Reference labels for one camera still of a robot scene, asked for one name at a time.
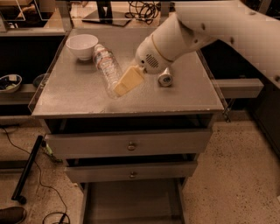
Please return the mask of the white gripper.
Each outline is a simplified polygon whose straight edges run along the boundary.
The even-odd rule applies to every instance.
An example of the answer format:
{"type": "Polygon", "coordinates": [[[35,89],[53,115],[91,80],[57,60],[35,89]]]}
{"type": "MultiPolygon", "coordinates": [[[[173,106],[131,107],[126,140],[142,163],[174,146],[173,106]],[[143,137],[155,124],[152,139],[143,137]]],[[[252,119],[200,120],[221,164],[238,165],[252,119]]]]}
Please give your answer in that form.
{"type": "Polygon", "coordinates": [[[164,35],[151,34],[137,48],[135,61],[139,66],[129,66],[113,86],[116,97],[126,95],[144,81],[144,69],[148,74],[163,72],[174,58],[170,57],[170,42],[164,35]]]}

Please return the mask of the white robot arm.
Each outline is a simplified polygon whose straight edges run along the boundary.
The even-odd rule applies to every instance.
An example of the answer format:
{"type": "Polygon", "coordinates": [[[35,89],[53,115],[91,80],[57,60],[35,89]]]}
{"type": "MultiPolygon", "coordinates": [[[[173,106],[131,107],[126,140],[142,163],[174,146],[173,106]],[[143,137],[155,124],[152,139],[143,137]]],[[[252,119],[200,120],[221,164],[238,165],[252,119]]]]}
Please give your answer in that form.
{"type": "Polygon", "coordinates": [[[280,20],[251,10],[240,0],[176,2],[172,13],[136,49],[113,92],[127,94],[160,74],[186,53],[220,40],[236,50],[272,83],[280,74],[280,20]]]}

